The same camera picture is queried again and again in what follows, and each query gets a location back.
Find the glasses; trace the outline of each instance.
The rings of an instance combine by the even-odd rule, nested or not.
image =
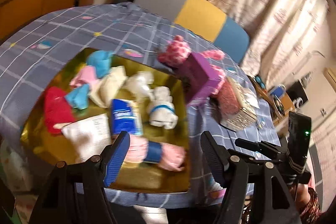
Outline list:
[[[260,85],[260,87],[265,90],[266,89],[266,86],[264,84],[264,82],[262,81],[262,79],[260,78],[259,75],[257,75],[255,78],[255,81],[258,83],[258,85]]]

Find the gold tray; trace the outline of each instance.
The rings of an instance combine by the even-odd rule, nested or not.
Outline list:
[[[94,52],[94,49],[86,48],[78,53],[64,68],[53,78],[49,86],[57,86],[66,92],[70,92],[70,80],[85,66],[86,58]],[[162,127],[154,127],[148,123],[146,112],[149,99],[139,104],[142,118],[143,136],[154,142],[166,142],[183,146],[188,155],[188,121],[184,105],[182,82],[176,77],[158,71],[135,61],[114,56],[112,67],[124,66],[127,76],[132,76],[138,71],[150,71],[154,75],[152,88],[156,86],[167,86],[170,89],[175,106],[175,113],[178,122],[174,129],[165,130]],[[133,95],[126,89],[121,88],[116,96],[117,99],[135,100]],[[64,160],[67,164],[74,164],[78,157],[74,146],[63,135],[51,135],[44,123],[43,113],[44,93],[37,100],[31,111],[21,134],[21,142],[34,154],[55,165],[58,161]],[[106,113],[110,118],[110,109],[103,109],[89,100],[89,107],[84,110],[73,110],[77,121]],[[189,189],[190,163],[188,156],[184,163],[184,170],[181,172],[166,171],[158,168],[155,164],[141,163],[131,164],[124,162],[115,183],[110,188],[132,191],[138,193],[184,193]]]

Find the white paper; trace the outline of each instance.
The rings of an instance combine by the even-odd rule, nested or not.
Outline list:
[[[63,135],[76,148],[77,162],[84,162],[93,155],[100,155],[111,144],[109,122],[106,114],[74,122],[62,128]]]

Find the blue packet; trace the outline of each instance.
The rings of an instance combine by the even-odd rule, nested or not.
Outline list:
[[[127,131],[131,135],[142,135],[141,116],[134,101],[113,99],[111,120],[112,134]]]

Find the blue rubber band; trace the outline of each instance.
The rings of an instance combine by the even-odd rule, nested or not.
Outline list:
[[[144,162],[158,164],[162,157],[162,145],[156,142],[148,142],[148,152]]]
[[[149,113],[149,115],[151,115],[155,110],[159,109],[159,108],[166,108],[167,110],[169,110],[172,113],[175,113],[175,110],[168,107],[167,105],[158,105],[156,107],[153,107],[153,109],[151,110],[151,112]]]

